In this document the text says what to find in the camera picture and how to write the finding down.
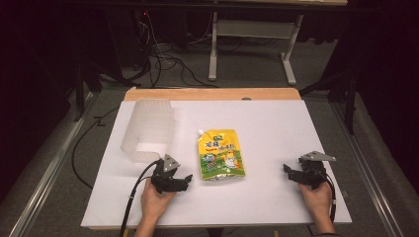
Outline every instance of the gray carpet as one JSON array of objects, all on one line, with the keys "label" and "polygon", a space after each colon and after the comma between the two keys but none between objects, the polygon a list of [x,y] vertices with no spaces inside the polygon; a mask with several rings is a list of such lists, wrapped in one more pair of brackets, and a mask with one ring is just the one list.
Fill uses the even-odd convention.
[{"label": "gray carpet", "polygon": [[[230,46],[231,44],[227,44],[224,47],[228,49]],[[277,54],[277,48],[281,46],[282,42],[267,45],[249,44],[236,51],[220,52],[218,78],[213,84],[223,88],[288,87]],[[316,45],[312,41],[296,45],[292,64],[297,88],[303,88],[318,80],[333,47],[334,43]],[[206,79],[210,59],[208,48],[190,47],[187,51],[174,48],[167,53],[182,58],[197,78],[209,82]],[[187,86],[181,77],[181,72],[182,67],[179,65],[163,71],[157,85]],[[125,75],[132,73],[134,72],[131,70],[125,70]],[[153,68],[151,75],[155,79],[157,69]],[[188,83],[196,83],[188,72],[185,71],[183,75]],[[137,82],[141,82],[144,87],[150,86],[147,78]],[[118,106],[127,90],[122,86],[109,84],[104,86],[105,89],[86,115],[77,137],[96,121],[93,117],[102,116]],[[338,162],[332,163],[331,166],[340,189],[345,193],[345,202],[354,221],[352,224],[336,225],[337,231],[344,236],[389,236],[362,178],[362,170],[349,143],[348,135],[336,116],[333,105],[326,101],[323,94],[316,93],[320,96],[308,96],[304,100],[325,152],[338,158]],[[356,134],[352,138],[357,139],[362,152],[369,158],[368,163],[404,236],[414,236],[419,233],[418,197],[392,160],[359,97],[356,106],[354,117]],[[68,133],[74,112],[75,109],[72,108],[68,117],[57,127],[28,165],[14,189],[1,203],[0,236],[8,236],[11,232],[48,166],[50,157],[54,155],[63,137]],[[77,147],[75,153],[77,171],[89,184],[94,184],[116,115],[117,113],[113,112],[104,118],[102,123],[105,126],[93,127]],[[71,153],[66,155],[66,162],[28,236],[117,236],[118,230],[97,231],[80,227],[90,190],[75,178],[71,169],[70,155]],[[276,228],[280,236],[309,236],[306,226],[303,225],[276,226]]]}]

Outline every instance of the white paper sheet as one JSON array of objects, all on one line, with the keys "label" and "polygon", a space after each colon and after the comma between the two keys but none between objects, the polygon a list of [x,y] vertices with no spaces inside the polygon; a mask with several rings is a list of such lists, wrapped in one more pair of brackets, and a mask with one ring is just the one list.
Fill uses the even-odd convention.
[{"label": "white paper sheet", "polygon": [[[301,170],[297,158],[313,150],[324,152],[304,101],[172,101],[175,129],[168,154],[181,167],[175,178],[193,174],[186,192],[172,200],[158,225],[219,226],[311,223],[302,195],[289,181],[283,164]],[[134,164],[121,143],[134,102],[122,102],[82,226],[120,227],[128,196],[146,164]],[[246,171],[244,178],[203,181],[197,140],[199,129],[235,129]],[[336,187],[336,223],[352,222],[328,162],[327,173]],[[141,217],[137,189],[127,226]]]}]

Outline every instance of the yellow snack bag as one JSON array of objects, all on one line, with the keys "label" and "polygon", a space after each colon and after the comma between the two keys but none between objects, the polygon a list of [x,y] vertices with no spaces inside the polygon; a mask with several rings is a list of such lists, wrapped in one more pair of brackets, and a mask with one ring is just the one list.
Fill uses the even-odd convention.
[{"label": "yellow snack bag", "polygon": [[244,176],[240,145],[235,130],[214,129],[200,132],[198,153],[203,180]]}]

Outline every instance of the silver bracket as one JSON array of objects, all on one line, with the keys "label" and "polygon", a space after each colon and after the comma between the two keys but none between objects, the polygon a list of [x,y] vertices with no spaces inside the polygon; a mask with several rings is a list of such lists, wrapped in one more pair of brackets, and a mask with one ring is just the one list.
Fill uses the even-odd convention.
[{"label": "silver bracket", "polygon": [[318,151],[312,151],[310,153],[302,155],[301,158],[309,161],[336,161],[335,157],[323,154]]},{"label": "silver bracket", "polygon": [[166,154],[164,156],[163,161],[164,161],[164,163],[163,163],[163,171],[164,172],[172,171],[172,170],[178,168],[179,166],[181,166],[181,164],[179,164],[175,159],[173,159],[168,154]]}]

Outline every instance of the hand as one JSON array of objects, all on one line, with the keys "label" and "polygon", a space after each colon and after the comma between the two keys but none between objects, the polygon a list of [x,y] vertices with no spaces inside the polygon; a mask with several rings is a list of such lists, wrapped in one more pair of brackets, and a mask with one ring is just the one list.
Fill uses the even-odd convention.
[{"label": "hand", "polygon": [[141,195],[142,218],[151,218],[152,220],[160,218],[175,194],[166,193],[161,195],[151,184],[151,180],[147,179]]},{"label": "hand", "polygon": [[335,233],[333,223],[329,217],[330,205],[332,204],[332,191],[326,182],[311,190],[309,187],[298,184],[304,196],[305,205],[311,213],[319,233]]}]

